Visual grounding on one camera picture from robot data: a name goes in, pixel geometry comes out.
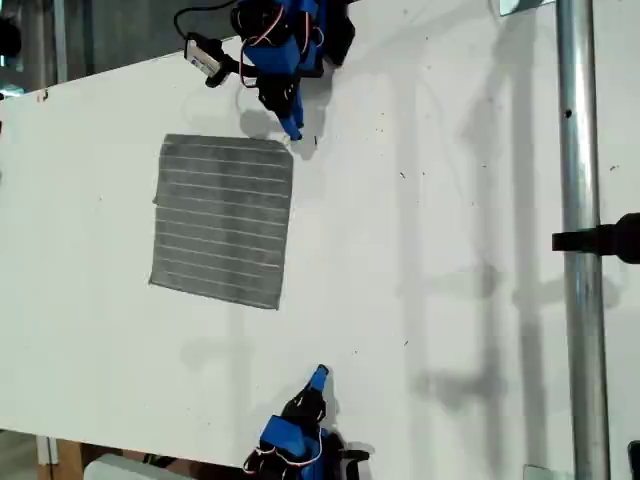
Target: robotic arm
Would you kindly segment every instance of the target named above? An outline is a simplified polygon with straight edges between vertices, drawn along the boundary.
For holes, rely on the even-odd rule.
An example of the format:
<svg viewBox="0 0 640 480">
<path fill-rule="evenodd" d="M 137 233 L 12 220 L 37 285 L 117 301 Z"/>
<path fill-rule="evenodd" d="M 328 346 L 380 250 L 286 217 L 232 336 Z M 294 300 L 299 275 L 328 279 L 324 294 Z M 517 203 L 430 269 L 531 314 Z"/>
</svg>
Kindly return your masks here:
<svg viewBox="0 0 640 480">
<path fill-rule="evenodd" d="M 247 88 L 257 88 L 262 104 L 278 117 L 292 140 L 304 126 L 300 79 L 324 74 L 323 59 L 341 66 L 355 37 L 347 5 L 353 0 L 239 0 L 231 24 L 242 39 L 240 61 L 222 42 L 187 36 L 185 58 L 209 77 L 215 88 L 237 73 Z M 244 64 L 246 55 L 254 66 Z M 247 83 L 246 78 L 255 78 Z"/>
<path fill-rule="evenodd" d="M 290 400 L 280 416 L 273 415 L 260 436 L 259 446 L 243 470 L 260 480 L 358 480 L 358 463 L 368 460 L 361 450 L 346 450 L 336 433 L 320 427 L 326 414 L 322 397 L 329 371 L 320 365 L 304 389 Z"/>
</svg>

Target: striped towel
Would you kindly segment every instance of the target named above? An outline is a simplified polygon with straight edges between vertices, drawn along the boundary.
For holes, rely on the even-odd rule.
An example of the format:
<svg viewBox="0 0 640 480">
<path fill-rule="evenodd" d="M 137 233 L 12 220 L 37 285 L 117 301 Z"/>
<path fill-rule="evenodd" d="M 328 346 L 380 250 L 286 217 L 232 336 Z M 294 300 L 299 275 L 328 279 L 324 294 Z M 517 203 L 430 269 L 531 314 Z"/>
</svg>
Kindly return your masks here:
<svg viewBox="0 0 640 480">
<path fill-rule="evenodd" d="M 150 283 L 277 309 L 292 177 L 279 142 L 167 135 Z"/>
</svg>

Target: silver pipe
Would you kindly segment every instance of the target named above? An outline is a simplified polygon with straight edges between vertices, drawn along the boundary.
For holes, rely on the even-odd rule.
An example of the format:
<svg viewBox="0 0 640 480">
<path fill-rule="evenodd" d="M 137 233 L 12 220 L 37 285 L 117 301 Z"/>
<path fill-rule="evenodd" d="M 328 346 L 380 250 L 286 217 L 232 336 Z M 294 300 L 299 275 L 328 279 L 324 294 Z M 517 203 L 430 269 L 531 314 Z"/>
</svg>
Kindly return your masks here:
<svg viewBox="0 0 640 480">
<path fill-rule="evenodd" d="M 600 224 L 592 0 L 558 0 L 564 230 Z M 565 254 L 573 448 L 577 480 L 610 479 L 602 263 Z"/>
</svg>

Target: black cable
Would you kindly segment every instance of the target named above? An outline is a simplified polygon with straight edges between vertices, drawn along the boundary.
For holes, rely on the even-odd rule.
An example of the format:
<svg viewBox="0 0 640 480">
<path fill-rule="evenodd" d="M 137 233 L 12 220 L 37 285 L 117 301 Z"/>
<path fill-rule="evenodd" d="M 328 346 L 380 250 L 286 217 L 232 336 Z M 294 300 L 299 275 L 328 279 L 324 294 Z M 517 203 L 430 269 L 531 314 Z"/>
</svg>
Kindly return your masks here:
<svg viewBox="0 0 640 480">
<path fill-rule="evenodd" d="M 49 454 L 49 480 L 55 480 L 53 478 L 53 455 L 51 455 L 51 443 L 49 443 L 51 441 L 51 439 L 49 437 L 47 438 L 47 453 Z"/>
<path fill-rule="evenodd" d="M 221 3 L 220 5 L 212 5 L 210 7 L 187 7 L 182 10 L 178 10 L 176 14 L 173 16 L 173 25 L 176 27 L 176 31 L 178 34 L 184 39 L 187 39 L 187 36 L 184 34 L 182 29 L 180 28 L 180 24 L 178 23 L 178 19 L 189 12 L 214 12 L 216 10 L 221 10 L 223 8 L 227 8 L 229 5 L 233 5 L 236 3 L 236 0 L 229 0 L 227 2 Z"/>
</svg>

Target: white table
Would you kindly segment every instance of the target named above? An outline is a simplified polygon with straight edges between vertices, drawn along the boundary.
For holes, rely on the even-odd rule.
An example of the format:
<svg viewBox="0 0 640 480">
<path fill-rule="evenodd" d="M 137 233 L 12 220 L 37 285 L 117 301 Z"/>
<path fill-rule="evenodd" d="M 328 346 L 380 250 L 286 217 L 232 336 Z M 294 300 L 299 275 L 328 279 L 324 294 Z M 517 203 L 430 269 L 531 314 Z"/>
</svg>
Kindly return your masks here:
<svg viewBox="0 0 640 480">
<path fill-rule="evenodd" d="M 640 207 L 640 3 L 596 3 L 615 221 Z M 345 67 L 303 85 L 279 311 L 148 285 L 164 135 L 284 138 L 237 78 L 209 90 L 176 54 L 0 103 L 0 427 L 239 465 L 325 363 L 373 478 L 571 471 L 553 8 L 352 7 Z M 605 275 L 627 478 L 640 270 Z"/>
</svg>

